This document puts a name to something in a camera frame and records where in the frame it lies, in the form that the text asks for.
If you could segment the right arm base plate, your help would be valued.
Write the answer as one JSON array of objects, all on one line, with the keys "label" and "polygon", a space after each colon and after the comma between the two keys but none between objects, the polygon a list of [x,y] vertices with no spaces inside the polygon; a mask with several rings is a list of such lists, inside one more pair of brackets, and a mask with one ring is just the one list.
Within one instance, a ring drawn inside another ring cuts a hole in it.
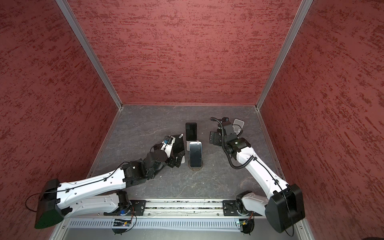
[{"label": "right arm base plate", "polygon": [[223,200],[224,216],[250,217],[251,211],[246,210],[240,200]]}]

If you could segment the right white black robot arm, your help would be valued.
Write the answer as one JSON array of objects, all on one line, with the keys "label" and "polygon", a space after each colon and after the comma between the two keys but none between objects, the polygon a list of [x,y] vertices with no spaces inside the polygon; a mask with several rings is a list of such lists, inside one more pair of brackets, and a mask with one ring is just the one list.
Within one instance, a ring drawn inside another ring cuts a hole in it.
[{"label": "right white black robot arm", "polygon": [[266,217],[278,233],[289,228],[306,216],[302,190],[279,177],[258,156],[251,144],[235,133],[229,118],[210,118],[218,129],[210,133],[210,144],[220,146],[229,165],[235,170],[246,169],[257,181],[265,196],[245,191],[236,196],[236,209],[240,215],[258,214]]}]

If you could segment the silver edged phone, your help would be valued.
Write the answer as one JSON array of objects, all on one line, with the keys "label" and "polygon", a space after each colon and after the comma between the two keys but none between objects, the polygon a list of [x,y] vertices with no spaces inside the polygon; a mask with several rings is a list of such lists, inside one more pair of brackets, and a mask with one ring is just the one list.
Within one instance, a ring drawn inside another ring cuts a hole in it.
[{"label": "silver edged phone", "polygon": [[199,141],[190,142],[190,167],[201,168],[203,166],[202,143]]}]

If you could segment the grey stand wooden base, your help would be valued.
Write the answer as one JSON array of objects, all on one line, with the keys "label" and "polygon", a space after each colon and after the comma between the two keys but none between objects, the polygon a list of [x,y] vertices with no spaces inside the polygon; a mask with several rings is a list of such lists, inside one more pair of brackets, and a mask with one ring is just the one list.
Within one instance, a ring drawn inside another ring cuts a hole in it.
[{"label": "grey stand wooden base", "polygon": [[192,167],[192,166],[191,166],[191,163],[189,162],[189,163],[188,163],[188,167],[189,167],[189,169],[191,169],[192,171],[199,171],[199,170],[202,169],[202,167],[203,167],[203,163],[201,163],[201,166],[200,166],[200,167]]}]

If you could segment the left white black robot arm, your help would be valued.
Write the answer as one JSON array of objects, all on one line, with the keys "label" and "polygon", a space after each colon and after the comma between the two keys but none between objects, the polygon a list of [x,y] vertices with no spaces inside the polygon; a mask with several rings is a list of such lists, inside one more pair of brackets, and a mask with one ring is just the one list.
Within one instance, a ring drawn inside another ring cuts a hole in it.
[{"label": "left white black robot arm", "polygon": [[45,183],[39,194],[35,229],[45,229],[66,218],[102,212],[107,216],[133,215],[126,188],[154,179],[168,166],[180,167],[185,151],[157,149],[144,159],[123,162],[115,170],[89,179]]}]

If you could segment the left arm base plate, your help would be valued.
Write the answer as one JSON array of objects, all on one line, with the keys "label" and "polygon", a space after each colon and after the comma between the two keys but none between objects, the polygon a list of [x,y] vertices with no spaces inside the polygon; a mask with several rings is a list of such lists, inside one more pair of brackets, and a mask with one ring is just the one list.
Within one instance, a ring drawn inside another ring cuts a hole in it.
[{"label": "left arm base plate", "polygon": [[128,215],[143,216],[146,209],[146,200],[129,200]]}]

